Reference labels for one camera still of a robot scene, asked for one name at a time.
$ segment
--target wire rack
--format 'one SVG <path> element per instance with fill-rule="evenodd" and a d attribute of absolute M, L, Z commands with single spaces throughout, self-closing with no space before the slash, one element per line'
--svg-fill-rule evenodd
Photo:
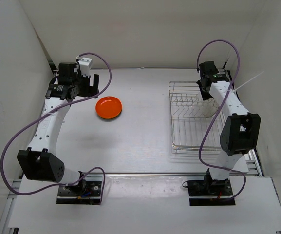
<path fill-rule="evenodd" d="M 214 99 L 203 101 L 198 85 L 189 81 L 171 81 L 169 100 L 173 153 L 197 153 L 205 132 L 219 106 Z M 220 113 L 210 130 L 203 150 L 210 154 L 221 150 L 219 137 L 224 126 Z"/>

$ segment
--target rack wire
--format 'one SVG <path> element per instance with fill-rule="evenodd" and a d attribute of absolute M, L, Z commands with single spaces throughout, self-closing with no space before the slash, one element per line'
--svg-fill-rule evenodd
<path fill-rule="evenodd" d="M 189 81 L 171 81 L 169 100 L 172 128 L 172 152 L 197 153 L 205 132 L 219 106 L 214 99 L 203 101 L 198 85 Z M 222 113 L 216 118 L 203 150 L 220 152 L 220 132 L 224 126 Z"/>

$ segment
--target orange plate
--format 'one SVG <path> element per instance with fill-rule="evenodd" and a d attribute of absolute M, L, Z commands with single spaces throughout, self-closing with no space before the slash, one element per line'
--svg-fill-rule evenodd
<path fill-rule="evenodd" d="M 115 118 L 121 113 L 121 111 L 122 104 L 116 97 L 103 97 L 96 104 L 96 112 L 101 118 Z"/>

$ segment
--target purple hose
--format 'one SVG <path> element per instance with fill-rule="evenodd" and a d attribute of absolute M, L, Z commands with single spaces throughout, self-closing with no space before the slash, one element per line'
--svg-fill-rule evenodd
<path fill-rule="evenodd" d="M 234 83 L 234 81 L 235 81 L 235 79 L 236 79 L 236 77 L 237 77 L 237 75 L 238 75 L 239 68 L 240 68 L 240 55 L 239 55 L 239 51 L 238 51 L 237 48 L 234 46 L 234 44 L 232 44 L 231 42 L 229 42 L 229 41 L 227 41 L 227 40 L 218 39 L 218 40 L 213 40 L 213 41 L 207 43 L 207 44 L 206 44 L 205 46 L 203 46 L 203 48 L 200 50 L 200 53 L 199 53 L 198 58 L 197 58 L 197 69 L 199 69 L 199 58 L 200 58 L 200 55 L 201 55 L 202 51 L 203 51 L 208 45 L 210 45 L 210 44 L 212 44 L 212 43 L 214 43 L 214 42 L 218 42 L 218 41 L 225 42 L 225 43 L 227 43 L 227 44 L 229 44 L 229 45 L 232 46 L 232 48 L 234 49 L 234 51 L 235 51 L 236 54 L 237 54 L 238 64 L 237 64 L 237 69 L 236 69 L 236 72 L 235 72 L 235 74 L 234 74 L 234 77 L 233 77 L 233 79 L 232 79 L 232 81 L 230 82 L 230 85 L 229 85 L 229 87 L 228 87 L 228 91 L 227 91 L 227 93 L 226 93 L 226 96 L 225 96 L 225 98 L 224 98 L 222 104 L 221 104 L 220 107 L 218 108 L 218 110 L 217 110 L 217 112 L 216 112 L 214 118 L 212 119 L 212 122 L 210 123 L 210 125 L 209 125 L 209 127 L 208 127 L 208 129 L 207 129 L 207 131 L 206 131 L 206 133 L 205 133 L 205 135 L 204 135 L 204 137 L 203 137 L 203 140 L 202 140 L 202 142 L 201 142 L 200 149 L 199 149 L 199 160 L 200 160 L 201 163 L 203 163 L 204 165 L 206 165 L 206 166 L 208 166 L 208 167 L 218 168 L 218 169 L 222 169 L 222 170 L 226 170 L 226 171 L 237 172 L 237 173 L 240 173 L 241 175 L 243 175 L 243 177 L 244 177 L 244 182 L 243 182 L 243 185 L 242 185 L 241 189 L 240 189 L 239 192 L 238 192 L 237 194 L 235 194 L 233 197 L 230 197 L 230 198 L 228 198 L 228 199 L 225 199 L 225 200 L 227 201 L 227 200 L 234 199 L 235 197 L 237 197 L 237 196 L 243 191 L 243 189 L 244 189 L 244 187 L 245 187 L 245 185 L 246 185 L 246 176 L 245 176 L 245 174 L 244 174 L 243 172 L 241 172 L 241 171 L 231 170 L 231 169 L 229 169 L 229 168 L 227 168 L 227 167 L 219 167 L 219 166 L 211 165 L 211 164 L 209 164 L 209 163 L 204 162 L 203 159 L 201 158 L 201 152 L 202 152 L 202 148 L 203 148 L 203 146 L 204 146 L 205 140 L 206 140 L 206 138 L 207 138 L 207 136 L 208 136 L 208 134 L 209 134 L 210 129 L 212 128 L 212 126 L 213 126 L 213 124 L 214 124 L 214 122 L 215 122 L 215 119 L 216 119 L 217 116 L 219 115 L 219 112 L 222 110 L 222 108 L 223 108 L 223 106 L 224 106 L 224 104 L 225 104 L 225 102 L 226 102 L 226 100 L 227 100 L 227 98 L 228 98 L 228 96 L 229 96 L 230 90 L 231 90 L 231 88 L 232 88 L 232 84 Z"/>
<path fill-rule="evenodd" d="M 81 57 L 81 56 L 83 56 L 83 55 L 95 55 L 95 56 L 97 56 L 98 58 L 100 58 L 100 59 L 106 64 L 106 66 L 107 66 L 107 68 L 108 68 L 108 70 L 109 70 L 109 82 L 107 83 L 106 87 L 105 87 L 103 90 L 101 90 L 98 94 L 96 94 L 96 95 L 94 95 L 94 96 L 91 96 L 91 97 L 86 97 L 86 98 L 81 99 L 81 100 L 72 101 L 72 102 L 68 102 L 68 103 L 62 104 L 62 105 L 60 105 L 60 106 L 58 106 L 58 107 L 52 109 L 49 113 L 54 113 L 55 111 L 57 111 L 57 110 L 59 110 L 59 109 L 65 107 L 65 106 L 71 106 L 71 105 L 76 104 L 76 103 L 80 103 L 80 102 L 83 102 L 83 101 L 90 100 L 90 99 L 92 99 L 92 98 L 96 98 L 96 97 L 98 97 L 99 95 L 101 95 L 103 92 L 105 92 L 106 89 L 108 88 L 108 86 L 110 85 L 111 80 L 112 80 L 112 73 L 111 73 L 111 69 L 110 69 L 109 64 L 108 64 L 100 55 L 98 55 L 98 54 L 96 54 L 96 53 L 86 52 L 86 53 L 80 54 L 79 57 Z M 19 130 L 19 131 L 7 142 L 5 148 L 4 148 L 3 152 L 2 152 L 2 155 L 1 155 L 1 157 L 0 157 L 0 173 L 1 173 L 2 179 L 3 179 L 4 183 L 5 183 L 5 185 L 7 186 L 7 188 L 8 188 L 11 192 L 13 192 L 13 193 L 15 193 L 15 194 L 17 194 L 17 195 L 22 195 L 22 196 L 24 196 L 24 195 L 36 194 L 36 193 L 38 193 L 38 192 L 40 192 L 40 191 L 43 191 L 43 190 L 45 190 L 45 189 L 48 189 L 48 188 L 51 188 L 51 187 L 54 187 L 54 186 L 62 186 L 62 185 L 65 185 L 65 184 L 63 184 L 63 183 L 51 184 L 51 185 L 45 186 L 45 187 L 43 187 L 43 188 L 41 188 L 41 189 L 38 189 L 38 190 L 35 190 L 35 191 L 32 191 L 32 192 L 21 193 L 21 192 L 18 192 L 18 191 L 16 191 L 16 190 L 14 190 L 14 189 L 12 188 L 12 186 L 8 183 L 8 181 L 7 181 L 7 179 L 6 179 L 5 171 L 4 171 L 4 159 L 5 159 L 6 151 L 7 151 L 8 147 L 10 146 L 10 144 L 11 144 L 22 132 L 24 132 L 25 130 L 27 130 L 28 128 L 30 128 L 31 126 L 33 126 L 34 124 L 40 122 L 41 120 L 43 120 L 43 119 L 45 119 L 47 116 L 49 116 L 49 115 L 50 115 L 49 113 L 44 114 L 44 115 L 41 116 L 40 118 L 34 120 L 32 123 L 28 124 L 27 126 L 25 126 L 24 128 L 22 128 L 21 130 Z M 90 169 L 88 172 L 86 172 L 80 179 L 78 179 L 77 181 L 75 181 L 75 182 L 73 182 L 73 183 L 71 183 L 71 184 L 69 184 L 69 185 L 74 185 L 74 184 L 78 183 L 78 182 L 79 182 L 81 179 L 83 179 L 88 173 L 90 173 L 91 171 L 93 171 L 93 170 L 95 170 L 95 169 L 100 169 L 100 170 L 103 172 L 104 182 L 105 182 L 105 171 L 104 171 L 101 167 L 94 167 L 94 168 Z M 101 203 L 101 201 L 102 201 L 102 194 L 103 194 L 104 184 L 105 184 L 105 183 L 103 183 L 103 185 L 102 185 L 102 190 L 101 190 L 101 195 L 100 195 L 100 203 Z"/>

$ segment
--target purple cable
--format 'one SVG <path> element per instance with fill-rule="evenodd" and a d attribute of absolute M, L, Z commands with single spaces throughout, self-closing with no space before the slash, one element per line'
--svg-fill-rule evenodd
<path fill-rule="evenodd" d="M 51 187 L 54 187 L 54 186 L 62 186 L 62 185 L 65 185 L 63 183 L 57 183 L 57 184 L 51 184 L 51 185 L 48 185 L 48 186 L 45 186 L 41 189 L 38 189 L 38 190 L 35 190 L 35 191 L 32 191 L 32 192 L 28 192 L 28 193 L 21 193 L 21 192 L 18 192 L 16 190 L 14 190 L 12 188 L 12 186 L 8 183 L 7 179 L 6 179 L 6 175 L 5 175 L 5 171 L 4 171 L 4 159 L 5 159 L 5 155 L 6 155 L 6 151 L 8 149 L 8 147 L 10 146 L 10 144 L 22 133 L 24 132 L 25 130 L 27 130 L 28 128 L 30 128 L 31 126 L 33 126 L 34 124 L 40 122 L 41 120 L 45 119 L 47 116 L 50 115 L 50 113 L 54 113 L 55 111 L 65 107 L 65 106 L 71 106 L 73 104 L 76 104 L 76 103 L 80 103 L 80 102 L 83 102 L 83 101 L 87 101 L 87 100 L 90 100 L 92 98 L 96 98 L 98 97 L 99 95 L 101 95 L 103 92 L 106 91 L 106 89 L 108 88 L 108 86 L 110 85 L 111 83 L 111 80 L 112 80 L 112 72 L 111 72 L 111 69 L 110 69 L 110 66 L 109 64 L 107 63 L 107 61 L 105 61 L 100 55 L 96 54 L 96 53 L 92 53 L 92 52 L 86 52 L 86 53 L 83 53 L 83 54 L 80 54 L 79 57 L 83 56 L 83 55 L 95 55 L 97 56 L 98 58 L 100 58 L 107 66 L 108 70 L 109 70 L 109 82 L 107 83 L 106 87 L 101 90 L 98 94 L 94 95 L 94 96 L 91 96 L 91 97 L 86 97 L 84 99 L 81 99 L 81 100 L 77 100 L 77 101 L 72 101 L 72 102 L 68 102 L 68 103 L 65 103 L 65 104 L 62 104 L 54 109 L 52 109 L 50 112 L 44 114 L 43 116 L 41 116 L 40 118 L 34 120 L 32 123 L 28 124 L 27 126 L 25 126 L 24 128 L 22 128 L 21 130 L 19 130 L 6 144 L 3 152 L 2 152 L 2 155 L 0 157 L 0 173 L 1 173 L 1 176 L 2 176 L 2 179 L 5 183 L 5 185 L 7 186 L 7 188 L 13 192 L 14 194 L 17 194 L 17 195 L 21 195 L 21 196 L 24 196 L 24 195 L 31 195 L 31 194 L 36 194 L 38 192 L 41 192 L 45 189 L 48 189 L 48 188 L 51 188 Z M 94 167 L 92 169 L 90 169 L 88 172 L 86 172 L 80 179 L 78 179 L 77 181 L 71 183 L 71 184 L 68 184 L 68 185 L 74 185 L 76 183 L 78 183 L 80 180 L 82 180 L 88 173 L 90 173 L 91 171 L 95 170 L 95 169 L 100 169 L 103 173 L 103 176 L 104 176 L 104 182 L 103 182 L 103 185 L 102 185 L 102 190 L 101 190 L 101 195 L 100 195 L 100 203 L 102 201 L 102 196 L 103 196 L 103 189 L 104 189 L 104 184 L 105 184 L 105 179 L 106 179 L 106 175 L 105 175 L 105 171 L 101 168 L 101 167 Z"/>
<path fill-rule="evenodd" d="M 240 189 L 240 190 L 238 191 L 238 193 L 235 194 L 233 197 L 230 197 L 230 198 L 228 198 L 228 199 L 225 199 L 225 201 L 227 201 L 227 200 L 234 199 L 235 197 L 237 197 L 237 196 L 243 191 L 243 189 L 244 189 L 244 187 L 245 187 L 245 185 L 246 185 L 246 176 L 245 176 L 245 174 L 244 174 L 243 172 L 241 172 L 241 171 L 231 170 L 231 169 L 229 169 L 229 168 L 227 168 L 227 167 L 219 167 L 219 166 L 211 165 L 211 164 L 209 164 L 209 163 L 204 162 L 203 159 L 201 158 L 201 152 L 202 152 L 202 148 L 203 148 L 203 146 L 204 146 L 205 140 L 206 140 L 206 138 L 207 138 L 207 136 L 208 136 L 208 134 L 209 134 L 210 129 L 212 128 L 212 126 L 213 126 L 213 124 L 214 124 L 214 122 L 215 122 L 215 119 L 216 119 L 217 116 L 219 115 L 219 112 L 222 110 L 222 108 L 223 108 L 223 106 L 224 106 L 224 104 L 225 104 L 225 102 L 226 102 L 226 100 L 227 100 L 227 98 L 228 98 L 228 96 L 229 96 L 230 90 L 231 90 L 231 88 L 232 88 L 232 84 L 234 83 L 234 81 L 235 81 L 235 79 L 236 79 L 236 77 L 237 77 L 237 75 L 238 75 L 239 68 L 240 68 L 240 54 L 239 54 L 239 51 L 237 50 L 237 48 L 234 46 L 234 44 L 232 44 L 231 42 L 229 42 L 229 41 L 227 41 L 227 40 L 218 39 L 218 40 L 210 41 L 210 42 L 207 43 L 205 46 L 203 46 L 203 48 L 200 50 L 200 53 L 199 53 L 198 58 L 197 58 L 197 69 L 199 69 L 199 58 L 200 58 L 200 55 L 201 55 L 202 51 L 203 51 L 208 45 L 210 45 L 210 44 L 212 44 L 212 43 L 214 43 L 214 42 L 218 42 L 218 41 L 225 42 L 225 43 L 227 43 L 227 44 L 229 44 L 229 45 L 232 46 L 232 48 L 234 49 L 234 51 L 235 51 L 236 54 L 237 54 L 238 64 L 237 64 L 237 69 L 236 69 L 236 72 L 235 72 L 235 74 L 234 74 L 234 77 L 233 77 L 233 79 L 232 79 L 232 81 L 230 82 L 230 85 L 229 85 L 229 87 L 228 87 L 228 91 L 227 91 L 227 93 L 226 93 L 226 96 L 225 96 L 225 98 L 224 98 L 222 104 L 221 104 L 220 107 L 218 108 L 218 110 L 217 110 L 217 112 L 216 112 L 214 118 L 212 119 L 212 122 L 210 123 L 210 125 L 209 125 L 207 131 L 205 132 L 205 135 L 204 135 L 204 137 L 203 137 L 203 140 L 202 140 L 202 142 L 201 142 L 200 149 L 199 149 L 199 160 L 200 160 L 201 163 L 203 163 L 204 165 L 206 165 L 206 166 L 208 166 L 208 167 L 217 168 L 217 169 L 222 169 L 222 170 L 226 170 L 226 171 L 237 172 L 237 173 L 240 173 L 241 175 L 243 175 L 243 177 L 244 177 L 244 182 L 243 182 L 243 185 L 242 185 L 241 189 Z"/>

